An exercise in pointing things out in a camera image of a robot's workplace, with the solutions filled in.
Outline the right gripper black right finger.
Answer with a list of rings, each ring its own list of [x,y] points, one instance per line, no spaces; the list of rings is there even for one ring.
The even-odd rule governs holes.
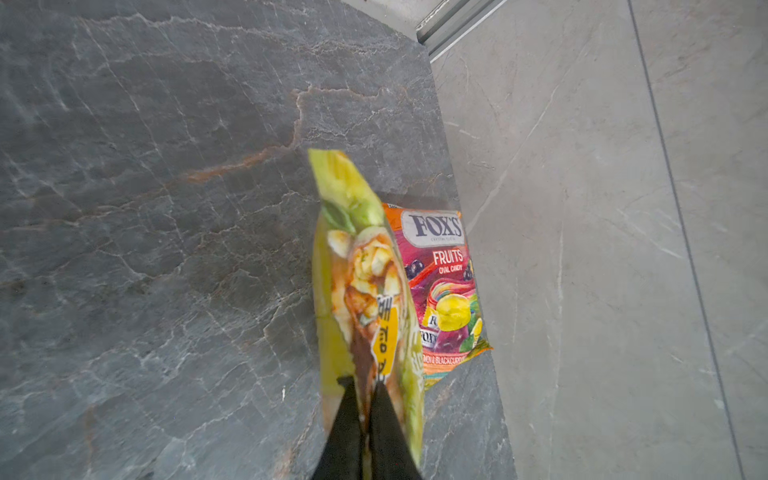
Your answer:
[[[368,436],[373,480],[422,479],[383,381],[374,387]]]

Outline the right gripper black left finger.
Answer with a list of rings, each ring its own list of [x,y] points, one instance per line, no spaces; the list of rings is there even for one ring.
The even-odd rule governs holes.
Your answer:
[[[312,480],[358,480],[363,475],[364,435],[354,379],[347,376],[337,381],[344,394]]]

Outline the yellow green snack packet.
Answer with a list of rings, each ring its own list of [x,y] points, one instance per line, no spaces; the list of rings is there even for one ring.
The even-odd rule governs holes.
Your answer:
[[[321,200],[312,283],[325,427],[351,377],[362,424],[383,381],[415,462],[424,432],[423,354],[402,255],[379,197],[339,150],[311,149]]]

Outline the Fox's fruits candy packet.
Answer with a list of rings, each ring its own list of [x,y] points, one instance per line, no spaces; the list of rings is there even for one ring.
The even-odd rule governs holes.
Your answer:
[[[383,206],[418,315],[427,389],[489,351],[462,214]]]

